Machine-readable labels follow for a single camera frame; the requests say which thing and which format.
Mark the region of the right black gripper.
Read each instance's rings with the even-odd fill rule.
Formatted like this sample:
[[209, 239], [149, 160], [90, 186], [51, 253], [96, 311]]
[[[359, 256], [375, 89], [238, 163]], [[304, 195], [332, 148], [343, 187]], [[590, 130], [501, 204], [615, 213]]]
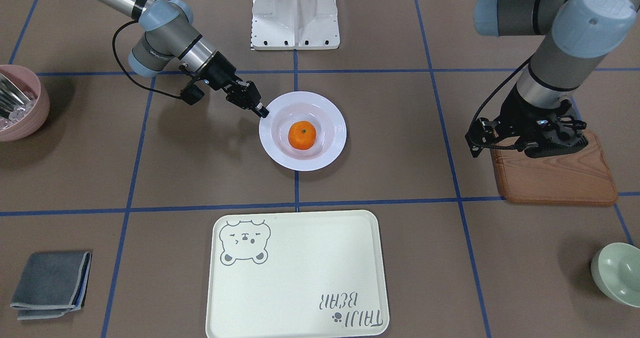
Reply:
[[187, 85], [206, 81], [206, 85], [213, 90], [223, 90], [227, 101], [244, 104], [245, 110], [254, 112], [261, 119], [265, 119], [270, 113], [262, 104], [262, 96], [255, 83], [244, 82], [236, 76], [236, 68], [220, 52], [215, 53], [197, 72], [187, 75], [190, 77]]

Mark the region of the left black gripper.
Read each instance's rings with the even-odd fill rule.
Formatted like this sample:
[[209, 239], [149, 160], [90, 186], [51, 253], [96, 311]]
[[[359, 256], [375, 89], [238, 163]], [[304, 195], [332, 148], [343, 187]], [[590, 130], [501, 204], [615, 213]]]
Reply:
[[576, 117], [569, 99], [560, 101], [556, 108], [539, 108], [528, 103], [513, 87], [494, 121], [497, 124], [492, 142], [515, 137], [517, 151], [528, 158], [574, 154], [589, 145], [586, 123]]

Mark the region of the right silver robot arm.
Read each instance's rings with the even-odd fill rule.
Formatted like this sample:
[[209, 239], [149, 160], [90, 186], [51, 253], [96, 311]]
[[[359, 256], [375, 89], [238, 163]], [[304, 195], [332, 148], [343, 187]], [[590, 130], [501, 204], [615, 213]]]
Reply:
[[181, 0], [97, 0], [130, 17], [144, 33], [128, 56], [130, 69], [144, 78], [155, 78], [172, 60], [180, 62], [180, 71], [189, 83], [176, 99], [189, 105], [201, 101], [203, 81], [213, 90], [222, 90], [229, 103], [250, 110], [264, 119], [269, 110], [262, 104], [258, 88], [244, 81], [236, 68], [193, 26], [194, 13]]

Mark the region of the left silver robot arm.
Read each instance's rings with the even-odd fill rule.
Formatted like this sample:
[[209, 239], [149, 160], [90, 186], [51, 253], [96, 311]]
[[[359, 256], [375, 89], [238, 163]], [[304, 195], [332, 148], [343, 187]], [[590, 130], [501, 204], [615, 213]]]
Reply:
[[471, 155], [505, 149], [537, 159], [586, 148], [586, 123], [570, 97], [638, 16], [639, 0], [477, 0], [473, 23], [480, 35], [540, 36], [542, 42], [512, 72], [518, 80], [499, 115], [473, 115], [465, 135]]

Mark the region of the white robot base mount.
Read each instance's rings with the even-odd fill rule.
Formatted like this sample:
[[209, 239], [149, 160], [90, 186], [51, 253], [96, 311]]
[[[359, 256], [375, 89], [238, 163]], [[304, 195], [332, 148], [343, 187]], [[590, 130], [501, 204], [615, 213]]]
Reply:
[[252, 0], [256, 51], [334, 50], [341, 44], [337, 0]]

